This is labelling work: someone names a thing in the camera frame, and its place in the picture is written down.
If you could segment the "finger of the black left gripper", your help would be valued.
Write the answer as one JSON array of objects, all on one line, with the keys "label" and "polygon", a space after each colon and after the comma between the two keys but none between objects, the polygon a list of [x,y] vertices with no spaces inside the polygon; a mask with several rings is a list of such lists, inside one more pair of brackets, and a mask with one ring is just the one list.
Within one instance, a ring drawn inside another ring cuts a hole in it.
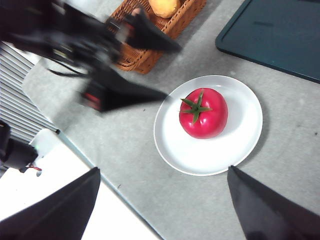
[{"label": "finger of the black left gripper", "polygon": [[168,96],[157,89],[130,82],[111,68],[92,71],[80,95],[85,105],[99,112],[163,101]]},{"label": "finger of the black left gripper", "polygon": [[123,21],[128,30],[126,43],[135,49],[175,53],[182,47],[156,27],[143,8],[135,8]]}]

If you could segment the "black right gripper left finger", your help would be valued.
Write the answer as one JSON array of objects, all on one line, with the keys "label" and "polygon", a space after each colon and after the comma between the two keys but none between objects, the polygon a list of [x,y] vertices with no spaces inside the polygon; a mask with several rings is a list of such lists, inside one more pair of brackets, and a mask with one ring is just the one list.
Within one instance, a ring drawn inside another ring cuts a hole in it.
[{"label": "black right gripper left finger", "polygon": [[43,200],[5,218],[2,240],[80,240],[95,207],[101,173],[92,168]]}]

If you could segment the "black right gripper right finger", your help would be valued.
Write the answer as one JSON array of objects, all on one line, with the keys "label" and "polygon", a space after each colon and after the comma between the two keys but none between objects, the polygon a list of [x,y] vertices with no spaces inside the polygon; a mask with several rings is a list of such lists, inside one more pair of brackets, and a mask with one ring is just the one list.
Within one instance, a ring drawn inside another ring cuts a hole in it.
[{"label": "black right gripper right finger", "polygon": [[231,165],[227,182],[248,240],[318,240],[320,217]]}]

